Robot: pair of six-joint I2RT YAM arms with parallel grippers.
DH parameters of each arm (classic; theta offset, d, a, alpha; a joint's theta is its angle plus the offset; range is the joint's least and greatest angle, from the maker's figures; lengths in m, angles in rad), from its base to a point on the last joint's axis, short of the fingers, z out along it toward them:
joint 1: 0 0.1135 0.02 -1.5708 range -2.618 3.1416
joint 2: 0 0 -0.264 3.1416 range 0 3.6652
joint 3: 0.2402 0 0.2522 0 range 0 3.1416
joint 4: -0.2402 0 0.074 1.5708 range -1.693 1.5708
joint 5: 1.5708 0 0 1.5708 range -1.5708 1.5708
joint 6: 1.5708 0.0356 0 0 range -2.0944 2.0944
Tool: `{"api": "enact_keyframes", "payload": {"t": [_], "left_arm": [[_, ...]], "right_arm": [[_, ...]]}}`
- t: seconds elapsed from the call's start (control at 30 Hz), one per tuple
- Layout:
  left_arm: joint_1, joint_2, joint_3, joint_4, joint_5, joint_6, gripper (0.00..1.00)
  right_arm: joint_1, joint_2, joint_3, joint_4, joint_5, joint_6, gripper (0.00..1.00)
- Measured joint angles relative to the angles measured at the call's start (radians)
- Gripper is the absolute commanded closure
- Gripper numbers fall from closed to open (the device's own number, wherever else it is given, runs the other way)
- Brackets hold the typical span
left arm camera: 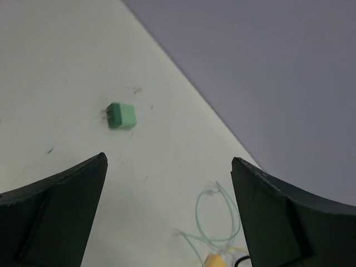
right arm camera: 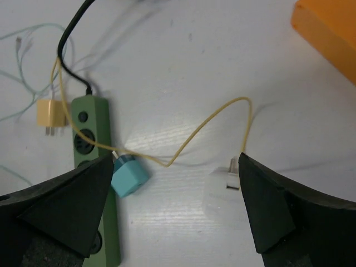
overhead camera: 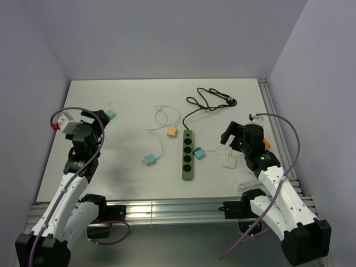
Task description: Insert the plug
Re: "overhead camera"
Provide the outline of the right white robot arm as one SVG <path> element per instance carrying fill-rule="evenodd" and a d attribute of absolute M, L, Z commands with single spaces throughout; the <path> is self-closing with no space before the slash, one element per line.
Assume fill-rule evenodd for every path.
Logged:
<path fill-rule="evenodd" d="M 261 189 L 248 190 L 239 201 L 223 203 L 220 210 L 225 218 L 261 218 L 280 239 L 284 256 L 292 266 L 328 256 L 330 224 L 318 219 L 285 177 L 281 163 L 265 146 L 263 128 L 232 121 L 221 135 L 221 144 L 226 144 L 230 136 L 230 147 L 244 155 L 248 169 L 271 195 Z"/>

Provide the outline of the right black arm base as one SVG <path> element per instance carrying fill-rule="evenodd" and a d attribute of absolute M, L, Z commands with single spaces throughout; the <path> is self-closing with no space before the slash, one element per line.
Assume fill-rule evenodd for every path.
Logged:
<path fill-rule="evenodd" d="M 250 208 L 244 206 L 242 201 L 226 201 L 218 208 L 224 213 L 226 220 L 237 220 L 239 229 L 245 233 L 258 218 Z"/>

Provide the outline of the light blue plug adapter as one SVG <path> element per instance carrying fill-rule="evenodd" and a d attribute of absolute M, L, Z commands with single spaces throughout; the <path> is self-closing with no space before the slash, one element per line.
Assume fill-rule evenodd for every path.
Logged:
<path fill-rule="evenodd" d="M 145 164 L 146 166 L 151 166 L 157 163 L 157 160 L 159 159 L 159 156 L 155 156 L 154 154 L 148 154 L 143 157 L 142 163 Z"/>

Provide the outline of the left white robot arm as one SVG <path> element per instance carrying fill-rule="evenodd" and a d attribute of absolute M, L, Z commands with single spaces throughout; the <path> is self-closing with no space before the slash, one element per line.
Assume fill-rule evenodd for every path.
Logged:
<path fill-rule="evenodd" d="M 104 196 L 81 195 L 98 167 L 111 118 L 104 110 L 81 108 L 81 116 L 93 119 L 89 123 L 75 120 L 68 110 L 62 108 L 50 118 L 51 129 L 65 134 L 72 147 L 49 206 L 29 233 L 19 234 L 15 242 L 20 266 L 68 266 L 71 251 L 89 224 L 108 217 Z"/>

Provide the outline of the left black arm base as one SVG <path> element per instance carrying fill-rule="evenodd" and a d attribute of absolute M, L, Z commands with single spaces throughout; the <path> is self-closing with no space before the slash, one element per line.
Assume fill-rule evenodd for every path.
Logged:
<path fill-rule="evenodd" d="M 103 215 L 92 222 L 92 224 L 98 224 L 98 226 L 89 225 L 87 227 L 87 237 L 94 240 L 107 239 L 113 224 L 119 223 L 119 221 L 125 222 L 126 208 L 126 205 L 107 206 Z"/>

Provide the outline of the yellow plug adapter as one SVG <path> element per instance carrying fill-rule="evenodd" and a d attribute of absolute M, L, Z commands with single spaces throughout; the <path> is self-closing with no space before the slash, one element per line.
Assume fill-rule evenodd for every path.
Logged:
<path fill-rule="evenodd" d="M 176 138 L 177 133 L 178 133 L 177 128 L 175 126 L 170 126 L 167 130 L 167 137 L 169 139 L 174 139 L 174 138 Z"/>

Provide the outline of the teal plug adapter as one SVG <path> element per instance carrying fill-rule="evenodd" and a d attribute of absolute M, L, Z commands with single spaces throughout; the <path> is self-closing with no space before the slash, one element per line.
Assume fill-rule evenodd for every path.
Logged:
<path fill-rule="evenodd" d="M 198 148 L 196 148 L 196 149 L 194 150 L 194 156 L 195 156 L 198 160 L 201 160 L 201 159 L 203 159 L 203 158 L 206 156 L 206 154 L 205 154 L 205 151 L 204 151 L 202 148 L 198 147 Z"/>

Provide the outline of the green plug adapter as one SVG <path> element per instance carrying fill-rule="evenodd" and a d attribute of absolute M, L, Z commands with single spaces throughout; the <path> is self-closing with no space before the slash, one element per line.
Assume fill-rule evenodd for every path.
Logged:
<path fill-rule="evenodd" d="M 107 110 L 106 115 L 109 117 L 110 120 L 112 120 L 116 117 L 116 113 L 112 110 Z"/>

